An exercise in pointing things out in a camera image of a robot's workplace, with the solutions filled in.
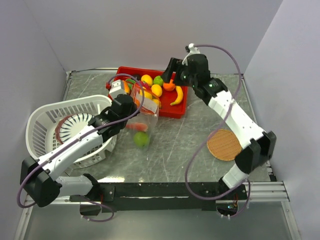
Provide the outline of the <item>clear zip bag orange zipper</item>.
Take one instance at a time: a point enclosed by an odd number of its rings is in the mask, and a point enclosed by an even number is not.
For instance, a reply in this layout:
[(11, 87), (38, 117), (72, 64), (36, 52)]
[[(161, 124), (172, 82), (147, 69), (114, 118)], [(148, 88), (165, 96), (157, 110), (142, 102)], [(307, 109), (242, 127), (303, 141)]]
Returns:
[(149, 135), (148, 146), (146, 147), (136, 146), (133, 138), (135, 133), (138, 131), (133, 129), (128, 129), (128, 128), (126, 128), (126, 130), (128, 130), (130, 133), (130, 141), (133, 143), (133, 145), (140, 150), (146, 151), (149, 148), (154, 128), (158, 122), (160, 109), (151, 99), (145, 98), (144, 95), (140, 95), (140, 90), (142, 89), (148, 90), (152, 94), (153, 99), (159, 100), (159, 98), (155, 94), (153, 94), (149, 88), (140, 87), (138, 84), (135, 84), (132, 87), (130, 96), (133, 98), (134, 103), (137, 105), (138, 108), (140, 108), (140, 110), (135, 117), (128, 120), (127, 124), (144, 123), (148, 126), (148, 130), (146, 132)]

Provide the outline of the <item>green lime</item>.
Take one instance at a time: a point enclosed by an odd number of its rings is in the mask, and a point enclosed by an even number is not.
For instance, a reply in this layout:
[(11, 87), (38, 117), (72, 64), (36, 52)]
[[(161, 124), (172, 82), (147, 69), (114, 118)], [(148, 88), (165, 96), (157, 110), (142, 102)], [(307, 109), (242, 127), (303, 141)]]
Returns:
[(149, 145), (150, 138), (146, 132), (139, 131), (134, 134), (133, 142), (137, 147), (144, 148)]

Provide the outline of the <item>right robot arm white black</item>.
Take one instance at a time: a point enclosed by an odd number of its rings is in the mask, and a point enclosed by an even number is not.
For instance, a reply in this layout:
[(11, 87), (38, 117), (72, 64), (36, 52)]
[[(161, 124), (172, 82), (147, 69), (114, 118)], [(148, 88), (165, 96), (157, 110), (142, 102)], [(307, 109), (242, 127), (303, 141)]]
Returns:
[(233, 99), (227, 86), (211, 76), (204, 54), (192, 54), (185, 61), (172, 57), (161, 77), (165, 83), (172, 80), (176, 86), (191, 87), (237, 137), (242, 150), (232, 168), (220, 179), (218, 188), (222, 198), (232, 198), (237, 192), (236, 186), (272, 157), (276, 135), (258, 126)]

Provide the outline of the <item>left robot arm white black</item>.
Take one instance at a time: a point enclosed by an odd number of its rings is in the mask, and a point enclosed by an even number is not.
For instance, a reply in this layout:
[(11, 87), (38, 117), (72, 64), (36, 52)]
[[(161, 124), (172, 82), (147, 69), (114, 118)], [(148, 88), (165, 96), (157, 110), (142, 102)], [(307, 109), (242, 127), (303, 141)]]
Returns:
[(100, 184), (90, 174), (78, 177), (62, 177), (62, 173), (76, 160), (91, 149), (103, 144), (115, 147), (115, 136), (125, 128), (128, 120), (135, 117), (139, 109), (128, 94), (118, 95), (111, 103), (94, 116), (75, 136), (58, 148), (37, 159), (25, 158), (21, 165), (20, 188), (17, 204), (21, 203), (21, 193), (26, 191), (39, 207), (45, 207), (58, 197), (83, 196), (94, 201), (100, 195)]

